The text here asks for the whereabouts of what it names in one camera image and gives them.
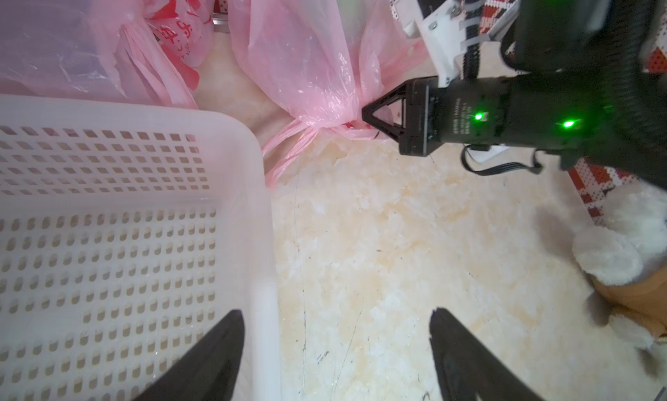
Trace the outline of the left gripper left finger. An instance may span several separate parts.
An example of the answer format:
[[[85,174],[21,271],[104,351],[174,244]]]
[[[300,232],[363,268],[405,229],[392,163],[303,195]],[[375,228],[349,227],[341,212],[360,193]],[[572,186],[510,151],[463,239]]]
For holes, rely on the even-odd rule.
[[[231,400],[241,367],[245,324],[230,311],[139,400]]]

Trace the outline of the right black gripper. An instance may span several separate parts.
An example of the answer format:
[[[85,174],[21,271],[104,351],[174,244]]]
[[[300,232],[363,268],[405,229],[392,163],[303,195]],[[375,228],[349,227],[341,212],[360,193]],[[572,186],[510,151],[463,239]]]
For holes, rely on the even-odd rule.
[[[399,140],[408,156],[426,157],[446,143],[559,151],[573,144],[573,113],[546,83],[520,75],[440,88],[436,77],[412,79],[363,107],[362,119]]]

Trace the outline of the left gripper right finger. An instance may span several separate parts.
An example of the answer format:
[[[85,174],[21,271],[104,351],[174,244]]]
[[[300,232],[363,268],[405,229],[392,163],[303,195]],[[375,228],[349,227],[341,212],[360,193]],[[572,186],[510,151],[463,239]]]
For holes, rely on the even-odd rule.
[[[540,400],[445,308],[432,312],[430,343],[444,400]]]

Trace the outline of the white plastic basket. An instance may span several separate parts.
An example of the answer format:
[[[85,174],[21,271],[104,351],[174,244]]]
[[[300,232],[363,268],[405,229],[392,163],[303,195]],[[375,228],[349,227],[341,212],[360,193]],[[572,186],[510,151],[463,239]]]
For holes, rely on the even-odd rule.
[[[2,399],[135,399],[232,310],[231,400],[279,399],[270,199],[244,124],[2,96]]]

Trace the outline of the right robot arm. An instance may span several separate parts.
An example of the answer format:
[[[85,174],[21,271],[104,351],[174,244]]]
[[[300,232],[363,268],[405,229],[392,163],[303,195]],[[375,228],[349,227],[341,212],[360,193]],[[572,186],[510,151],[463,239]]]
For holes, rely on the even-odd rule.
[[[666,185],[666,79],[648,74],[665,0],[517,0],[487,33],[487,0],[400,0],[436,67],[366,105],[401,154],[529,147]]]

